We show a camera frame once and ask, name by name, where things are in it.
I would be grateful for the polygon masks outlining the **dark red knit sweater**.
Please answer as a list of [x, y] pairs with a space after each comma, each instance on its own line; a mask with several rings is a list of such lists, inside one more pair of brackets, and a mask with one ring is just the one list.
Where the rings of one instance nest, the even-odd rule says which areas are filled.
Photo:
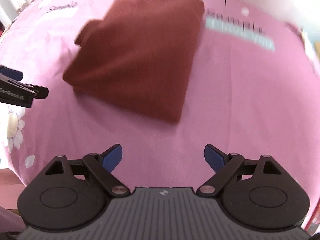
[[203, 14], [202, 0], [115, 0], [81, 29], [63, 79], [75, 92], [176, 123]]

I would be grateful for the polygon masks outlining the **pink floral bed sheet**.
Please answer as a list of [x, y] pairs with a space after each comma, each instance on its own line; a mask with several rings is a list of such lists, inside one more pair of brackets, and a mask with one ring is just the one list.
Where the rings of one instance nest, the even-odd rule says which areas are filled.
[[81, 28], [101, 18], [114, 0], [36, 0], [1, 38], [1, 64], [24, 81], [47, 87], [18, 116], [6, 157], [29, 184], [53, 157], [79, 159], [121, 144], [114, 175], [137, 186], [199, 187], [213, 175], [203, 150], [258, 159], [269, 154], [293, 176], [315, 209], [319, 199], [319, 76], [297, 29], [249, 7], [249, 21], [274, 49], [233, 32], [204, 29], [182, 118], [170, 125], [76, 95], [62, 75], [78, 52]]

